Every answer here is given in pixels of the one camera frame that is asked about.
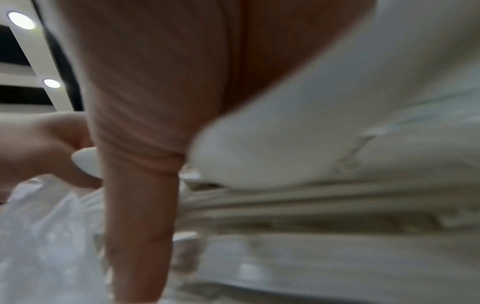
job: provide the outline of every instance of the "clear plastic bag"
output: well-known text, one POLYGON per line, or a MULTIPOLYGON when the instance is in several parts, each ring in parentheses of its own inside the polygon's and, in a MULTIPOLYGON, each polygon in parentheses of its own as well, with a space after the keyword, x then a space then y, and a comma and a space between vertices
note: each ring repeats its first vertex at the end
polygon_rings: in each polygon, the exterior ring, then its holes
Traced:
POLYGON ((23 184, 0 213, 0 304, 108 303, 80 200, 53 178, 23 184))

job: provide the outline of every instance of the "ceiling light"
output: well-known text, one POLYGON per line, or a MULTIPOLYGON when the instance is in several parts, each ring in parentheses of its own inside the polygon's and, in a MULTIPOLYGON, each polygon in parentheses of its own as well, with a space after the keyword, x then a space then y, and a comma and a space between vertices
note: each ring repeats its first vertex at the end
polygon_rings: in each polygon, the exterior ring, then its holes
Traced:
POLYGON ((60 87, 60 82, 53 79, 44 79, 43 83, 49 88, 58 89, 60 87))
POLYGON ((8 13, 8 18, 14 25, 21 27, 22 29, 33 30, 36 27, 35 22, 24 14, 10 12, 8 13))

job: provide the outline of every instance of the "stack of white items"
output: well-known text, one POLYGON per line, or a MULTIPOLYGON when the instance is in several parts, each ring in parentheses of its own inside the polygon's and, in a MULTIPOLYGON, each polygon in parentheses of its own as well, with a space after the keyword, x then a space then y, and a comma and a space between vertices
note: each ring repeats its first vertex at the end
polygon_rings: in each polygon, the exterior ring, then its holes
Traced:
POLYGON ((207 126, 189 152, 201 175, 180 174, 173 268, 278 294, 478 303, 479 6, 397 2, 207 126))

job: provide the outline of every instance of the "human hand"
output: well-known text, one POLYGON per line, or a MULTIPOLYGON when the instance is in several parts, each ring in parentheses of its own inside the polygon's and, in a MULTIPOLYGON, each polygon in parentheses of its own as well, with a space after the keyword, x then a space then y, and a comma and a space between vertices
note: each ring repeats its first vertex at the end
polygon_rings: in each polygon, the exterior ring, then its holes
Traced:
POLYGON ((79 170, 76 150, 92 146, 84 113, 0 115, 0 192, 42 174, 77 187, 99 188, 101 180, 79 170))
POLYGON ((328 46, 374 4, 43 2, 92 121, 113 291, 124 302, 155 301, 162 292, 178 171, 199 129, 328 46))

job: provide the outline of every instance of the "ceiling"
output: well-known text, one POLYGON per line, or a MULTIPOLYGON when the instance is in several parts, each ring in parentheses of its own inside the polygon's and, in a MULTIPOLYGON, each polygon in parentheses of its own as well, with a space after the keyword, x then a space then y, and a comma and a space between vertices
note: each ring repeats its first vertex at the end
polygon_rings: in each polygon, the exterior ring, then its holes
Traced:
POLYGON ((71 66, 36 8, 31 0, 0 0, 0 112, 81 111, 71 66), (10 12, 29 17, 35 28, 13 24, 10 12), (56 80, 60 87, 50 88, 44 79, 56 80))

